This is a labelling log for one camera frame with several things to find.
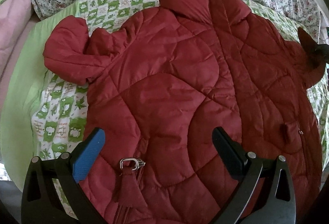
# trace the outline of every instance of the quilted jacket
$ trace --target quilted jacket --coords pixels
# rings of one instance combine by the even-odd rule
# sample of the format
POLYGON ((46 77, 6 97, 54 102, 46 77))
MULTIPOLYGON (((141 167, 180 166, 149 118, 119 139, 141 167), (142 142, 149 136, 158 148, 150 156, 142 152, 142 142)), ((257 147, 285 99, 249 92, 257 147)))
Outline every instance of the quilted jacket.
POLYGON ((241 0, 159 1, 90 38, 85 20, 69 16, 45 45, 47 68, 89 83, 85 136, 106 133, 80 182, 85 194, 108 223, 207 224, 237 185, 212 144, 222 126, 246 151, 287 158, 300 216, 319 193, 322 151, 306 89, 324 63, 241 0), (145 165, 121 170, 123 158, 145 165))

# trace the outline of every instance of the silver zipper pull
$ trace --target silver zipper pull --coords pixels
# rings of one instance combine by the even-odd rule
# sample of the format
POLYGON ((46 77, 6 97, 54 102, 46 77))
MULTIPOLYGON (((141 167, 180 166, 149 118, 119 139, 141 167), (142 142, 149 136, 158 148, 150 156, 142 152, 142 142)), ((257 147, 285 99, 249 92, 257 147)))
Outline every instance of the silver zipper pull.
POLYGON ((120 160, 120 169, 123 169, 123 162, 130 162, 130 161, 134 161, 135 162, 135 167, 133 168, 134 170, 137 170, 143 166, 145 166, 145 162, 141 159, 136 159, 136 158, 123 158, 120 160))

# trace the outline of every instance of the metal screw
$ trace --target metal screw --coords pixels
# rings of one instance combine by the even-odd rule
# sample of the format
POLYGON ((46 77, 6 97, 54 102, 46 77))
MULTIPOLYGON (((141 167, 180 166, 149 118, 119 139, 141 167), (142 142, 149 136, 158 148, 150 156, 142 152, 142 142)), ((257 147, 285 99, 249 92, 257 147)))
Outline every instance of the metal screw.
POLYGON ((285 158, 283 155, 280 155, 280 156, 279 156, 279 160, 280 160, 281 162, 285 162, 285 161, 286 161, 286 158, 285 158))
POLYGON ((249 152, 248 156, 253 159, 256 158, 256 154, 254 152, 249 152))
POLYGON ((39 161, 39 156, 34 156, 31 161, 32 161, 32 163, 38 162, 39 161))
POLYGON ((60 157, 61 157, 62 159, 67 159, 69 156, 70 156, 70 154, 69 154, 68 152, 62 153, 62 154, 60 155, 60 157))

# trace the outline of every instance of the jacket sleeve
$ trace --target jacket sleeve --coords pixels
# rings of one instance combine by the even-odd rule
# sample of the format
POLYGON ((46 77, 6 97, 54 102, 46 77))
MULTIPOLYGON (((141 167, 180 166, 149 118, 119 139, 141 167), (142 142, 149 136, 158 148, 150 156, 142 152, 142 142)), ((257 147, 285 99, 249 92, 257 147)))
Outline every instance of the jacket sleeve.
POLYGON ((99 77, 124 51, 133 35, 123 28, 112 34, 97 28, 89 38, 86 21, 68 16, 52 31, 43 52, 44 64, 62 79, 84 85, 99 77))

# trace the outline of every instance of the blue rubber pad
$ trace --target blue rubber pad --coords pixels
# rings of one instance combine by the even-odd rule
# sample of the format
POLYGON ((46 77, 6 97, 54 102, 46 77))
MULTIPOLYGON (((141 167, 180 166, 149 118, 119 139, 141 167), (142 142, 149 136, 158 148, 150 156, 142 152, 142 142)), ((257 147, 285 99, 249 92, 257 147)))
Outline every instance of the blue rubber pad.
POLYGON ((73 164, 72 176, 76 183, 84 180, 92 168, 98 154, 105 144, 105 132, 99 129, 73 164))

